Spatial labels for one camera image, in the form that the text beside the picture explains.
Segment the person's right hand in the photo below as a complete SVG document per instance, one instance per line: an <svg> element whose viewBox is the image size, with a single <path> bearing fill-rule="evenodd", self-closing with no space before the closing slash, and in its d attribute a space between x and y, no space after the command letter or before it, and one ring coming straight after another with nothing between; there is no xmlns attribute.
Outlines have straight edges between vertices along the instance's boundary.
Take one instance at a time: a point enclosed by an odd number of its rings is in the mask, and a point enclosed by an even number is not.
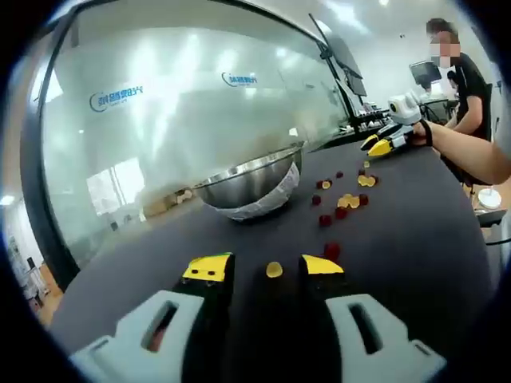
<svg viewBox="0 0 511 383"><path fill-rule="evenodd" d="M421 119L413 125L411 142L415 146L433 147L433 132L429 121Z"/></svg>

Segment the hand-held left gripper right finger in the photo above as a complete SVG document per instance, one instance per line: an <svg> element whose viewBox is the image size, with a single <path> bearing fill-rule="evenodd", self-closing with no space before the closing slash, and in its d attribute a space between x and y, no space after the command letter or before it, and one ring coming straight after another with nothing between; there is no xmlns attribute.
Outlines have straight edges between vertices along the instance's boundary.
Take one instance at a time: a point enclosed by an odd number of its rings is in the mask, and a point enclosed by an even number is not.
<svg viewBox="0 0 511 383"><path fill-rule="evenodd" d="M300 256L299 297L312 370L329 382L431 382L446 364L329 259Z"/></svg>

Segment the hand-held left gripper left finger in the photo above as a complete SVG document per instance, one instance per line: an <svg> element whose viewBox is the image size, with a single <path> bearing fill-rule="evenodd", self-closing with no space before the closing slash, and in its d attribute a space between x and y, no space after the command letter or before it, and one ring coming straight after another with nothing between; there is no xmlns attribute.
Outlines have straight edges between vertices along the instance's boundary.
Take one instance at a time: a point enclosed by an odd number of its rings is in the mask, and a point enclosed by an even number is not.
<svg viewBox="0 0 511 383"><path fill-rule="evenodd" d="M89 382L219 382L236 257L193 259L160 290L71 355Z"/></svg>

